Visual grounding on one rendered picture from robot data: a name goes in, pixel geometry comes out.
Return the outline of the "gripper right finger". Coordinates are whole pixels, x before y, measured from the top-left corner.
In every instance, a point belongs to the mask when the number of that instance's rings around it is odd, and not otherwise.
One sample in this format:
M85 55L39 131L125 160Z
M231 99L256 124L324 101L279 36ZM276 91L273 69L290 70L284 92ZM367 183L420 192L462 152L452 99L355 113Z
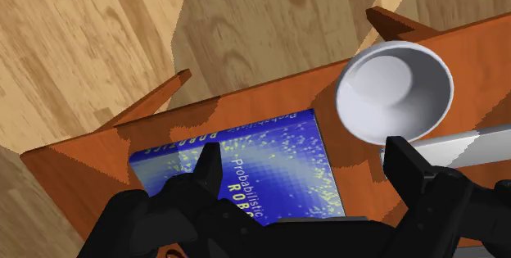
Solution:
M456 169L431 165L401 136L387 138L383 170L408 207L384 258L453 258L460 238L511 258L511 179L484 188Z

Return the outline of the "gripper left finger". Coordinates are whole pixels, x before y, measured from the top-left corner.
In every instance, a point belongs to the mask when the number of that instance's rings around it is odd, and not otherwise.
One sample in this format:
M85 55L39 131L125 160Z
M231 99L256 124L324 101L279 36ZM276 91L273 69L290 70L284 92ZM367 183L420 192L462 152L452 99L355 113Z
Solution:
M175 243L188 258L263 258L263 226L219 198L222 178L220 145L206 143L194 171L171 177L156 195L112 196L77 258L156 258Z

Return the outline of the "silver flat bar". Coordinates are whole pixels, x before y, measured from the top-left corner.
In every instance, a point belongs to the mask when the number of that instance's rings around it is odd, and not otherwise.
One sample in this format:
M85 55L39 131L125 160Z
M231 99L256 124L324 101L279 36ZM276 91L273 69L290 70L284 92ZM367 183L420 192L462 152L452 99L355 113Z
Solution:
M511 159L511 123L413 140L410 145L431 165L461 168Z

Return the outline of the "blue book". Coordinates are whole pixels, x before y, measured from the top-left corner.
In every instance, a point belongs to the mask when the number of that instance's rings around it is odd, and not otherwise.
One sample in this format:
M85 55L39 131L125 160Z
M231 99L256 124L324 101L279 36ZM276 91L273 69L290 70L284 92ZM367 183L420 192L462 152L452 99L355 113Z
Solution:
M141 150L131 155L129 164L153 196L170 177L193 172L206 143L220 145L219 197L260 224L344 216L311 109Z

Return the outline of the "white bowl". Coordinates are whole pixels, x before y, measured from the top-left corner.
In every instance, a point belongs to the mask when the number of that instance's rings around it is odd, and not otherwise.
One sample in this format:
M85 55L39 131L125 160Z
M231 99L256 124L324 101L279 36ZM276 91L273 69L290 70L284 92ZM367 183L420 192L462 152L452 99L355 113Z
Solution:
M335 107L344 128L383 145L389 136L417 140L445 118L454 80L434 51L406 41L379 43L352 57L337 80Z

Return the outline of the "orange-brown wooden table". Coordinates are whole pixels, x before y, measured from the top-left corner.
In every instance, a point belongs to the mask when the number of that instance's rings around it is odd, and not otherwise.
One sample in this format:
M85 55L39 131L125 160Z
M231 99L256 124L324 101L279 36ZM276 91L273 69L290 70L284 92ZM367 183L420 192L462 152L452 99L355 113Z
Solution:
M437 53L454 78L454 100L434 136L511 122L511 12L437 31L381 7L367 10L385 38ZM183 70L97 131L25 152L21 159L80 236L109 198L141 184L128 160L145 148L312 108L346 212L394 225L405 205L383 177L377 148L349 134L335 110L344 61L157 113L191 83Z

